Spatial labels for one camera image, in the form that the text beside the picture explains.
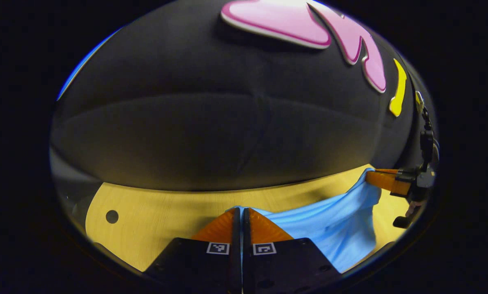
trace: yellow decal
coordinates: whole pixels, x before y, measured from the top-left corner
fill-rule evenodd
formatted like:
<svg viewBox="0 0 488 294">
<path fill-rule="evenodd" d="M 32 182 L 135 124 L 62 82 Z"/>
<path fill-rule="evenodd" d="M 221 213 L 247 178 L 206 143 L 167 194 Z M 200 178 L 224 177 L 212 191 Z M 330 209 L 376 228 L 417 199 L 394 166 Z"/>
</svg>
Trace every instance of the yellow decal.
<svg viewBox="0 0 488 294">
<path fill-rule="evenodd" d="M 400 113 L 402 113 L 402 102 L 404 101 L 404 94 L 406 93 L 407 75 L 402 68 L 402 65 L 400 65 L 400 63 L 396 59 L 393 60 L 398 69 L 398 86 L 397 93 L 393 98 L 391 98 L 391 102 L 389 102 L 389 110 L 393 112 L 393 115 L 395 115 L 395 117 L 398 117 Z"/>
</svg>

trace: pink shape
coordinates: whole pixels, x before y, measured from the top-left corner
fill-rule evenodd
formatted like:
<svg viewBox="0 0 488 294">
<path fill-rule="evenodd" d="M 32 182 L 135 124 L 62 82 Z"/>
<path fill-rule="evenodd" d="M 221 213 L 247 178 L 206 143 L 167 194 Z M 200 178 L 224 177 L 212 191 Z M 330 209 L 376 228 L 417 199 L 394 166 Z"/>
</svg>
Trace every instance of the pink shape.
<svg viewBox="0 0 488 294">
<path fill-rule="evenodd" d="M 221 15 L 233 26 L 268 37 L 319 49 L 331 44 L 304 0 L 237 0 L 225 4 Z"/>
<path fill-rule="evenodd" d="M 362 59 L 363 70 L 367 80 L 380 93 L 385 92 L 385 74 L 382 56 L 371 34 L 362 26 L 346 16 L 339 16 L 329 7 L 318 2 L 307 0 L 318 13 L 333 28 L 339 40 L 341 50 L 346 60 L 354 65 L 360 56 L 362 40 L 365 43 L 365 57 Z"/>
</svg>

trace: blue cloth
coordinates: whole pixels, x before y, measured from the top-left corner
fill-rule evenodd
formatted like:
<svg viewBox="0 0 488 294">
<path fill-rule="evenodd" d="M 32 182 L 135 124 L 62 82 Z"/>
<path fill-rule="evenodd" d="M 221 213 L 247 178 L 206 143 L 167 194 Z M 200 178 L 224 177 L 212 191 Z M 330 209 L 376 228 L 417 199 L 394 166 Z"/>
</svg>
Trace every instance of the blue cloth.
<svg viewBox="0 0 488 294">
<path fill-rule="evenodd" d="M 253 209 L 293 238 L 310 238 L 339 272 L 345 272 L 376 246 L 372 207 L 381 190 L 365 181 L 367 171 L 373 169 L 365 169 L 352 188 L 330 199 L 276 214 Z"/>
</svg>

